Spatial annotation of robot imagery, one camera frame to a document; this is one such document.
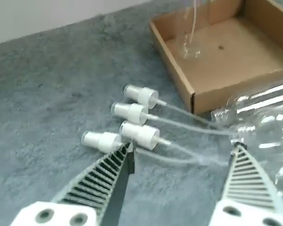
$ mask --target white spray cap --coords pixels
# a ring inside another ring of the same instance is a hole
[[[117,133],[84,132],[81,142],[84,146],[97,148],[102,153],[116,151],[122,145],[121,136]]]
[[[158,91],[147,87],[141,88],[134,85],[126,85],[124,95],[149,109],[154,108],[158,103]]]
[[[111,107],[111,113],[130,122],[143,125],[147,120],[149,111],[146,107],[138,104],[114,103]]]
[[[135,125],[128,121],[122,123],[119,133],[124,137],[135,140],[138,145],[149,150],[156,147],[160,136],[160,130],[155,127]]]

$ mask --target plastic tube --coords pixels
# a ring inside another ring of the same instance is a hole
[[[146,150],[141,149],[141,148],[136,148],[136,152],[139,153],[139,154],[149,156],[153,159],[157,159],[159,161],[164,161],[164,162],[168,162],[168,163],[175,163],[175,164],[193,164],[193,163],[196,163],[196,161],[193,160],[193,159],[183,160],[183,159],[169,158],[169,157],[161,156],[159,154],[155,154],[155,153],[146,151]]]
[[[147,120],[153,121],[160,121],[163,123],[167,123],[170,125],[174,125],[177,127],[185,128],[191,131],[196,131],[205,134],[215,134],[215,135],[222,135],[222,136],[234,136],[235,133],[229,130],[214,130],[214,129],[202,129],[196,126],[187,125],[184,123],[176,122],[170,119],[160,118],[153,114],[148,114],[148,109],[142,105],[138,104],[122,104],[122,103],[114,103],[111,107],[111,113],[113,115],[122,117],[127,119],[130,122],[143,125],[146,123]]]
[[[198,120],[202,123],[205,123],[209,126],[213,126],[219,129],[224,129],[220,124],[208,121],[204,118],[201,118],[197,115],[194,115],[184,109],[170,105],[167,102],[159,99],[159,93],[157,90],[150,89],[148,87],[138,87],[134,85],[126,85],[124,88],[124,96],[130,98],[134,101],[137,101],[138,104],[148,108],[153,109],[156,105],[165,106],[167,108],[173,109],[179,113],[188,115],[189,117]]]
[[[174,126],[182,127],[182,128],[185,128],[191,131],[199,132],[199,133],[214,134],[214,135],[221,135],[221,136],[232,136],[236,134],[234,132],[227,131],[227,130],[202,129],[196,126],[189,126],[189,125],[186,125],[180,122],[176,122],[170,119],[164,119],[160,117],[157,117],[156,119],[153,119],[153,120],[168,123]]]
[[[195,31],[195,27],[196,27],[196,18],[197,18],[197,0],[193,1],[193,8],[194,8],[194,19],[193,19],[193,26],[192,26],[192,30],[191,30],[191,34],[190,34],[190,40],[189,43],[192,43],[193,37],[194,37],[194,31]]]

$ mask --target bottle neck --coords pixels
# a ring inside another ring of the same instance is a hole
[[[211,112],[212,121],[220,125],[231,124],[235,115],[235,110],[230,107],[222,107]]]

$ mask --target open cardboard box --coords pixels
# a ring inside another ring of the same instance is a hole
[[[175,44],[182,13],[153,18],[150,30],[192,113],[224,106],[239,90],[283,78],[283,7],[273,0],[213,0],[209,27],[205,32],[196,27],[194,35],[205,52],[194,59],[183,59]],[[191,27],[180,29],[189,32]]]

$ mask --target gray carpet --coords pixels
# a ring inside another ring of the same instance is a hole
[[[50,201],[101,154],[80,144],[86,130],[117,132],[110,106],[132,83],[183,107],[153,48],[148,20],[174,6],[165,0],[0,44],[0,226],[35,201]],[[152,111],[190,122],[167,109]],[[159,125],[163,137],[225,162],[225,137]],[[158,153],[186,158],[176,150]],[[226,167],[172,165],[136,155],[121,226],[206,226]]]

